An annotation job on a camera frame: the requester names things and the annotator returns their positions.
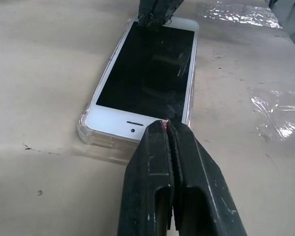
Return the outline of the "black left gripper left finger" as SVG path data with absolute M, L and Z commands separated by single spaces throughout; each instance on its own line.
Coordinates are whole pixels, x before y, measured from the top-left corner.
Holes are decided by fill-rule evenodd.
M 171 226 L 174 174 L 163 121 L 146 127 L 124 174 L 117 235 L 165 236 Z

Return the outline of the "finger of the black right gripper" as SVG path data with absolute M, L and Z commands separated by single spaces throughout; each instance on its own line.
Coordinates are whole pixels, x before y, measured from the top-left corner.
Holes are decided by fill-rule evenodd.
M 150 13 L 150 28 L 157 29 L 166 24 L 184 0 L 156 0 Z
M 155 0 L 140 0 L 138 9 L 138 25 L 145 28 L 153 18 Z

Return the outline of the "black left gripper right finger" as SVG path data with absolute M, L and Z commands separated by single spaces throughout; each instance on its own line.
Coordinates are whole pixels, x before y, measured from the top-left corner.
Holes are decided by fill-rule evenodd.
M 181 236 L 245 236 L 224 176 L 190 128 L 167 123 L 175 195 L 175 227 Z

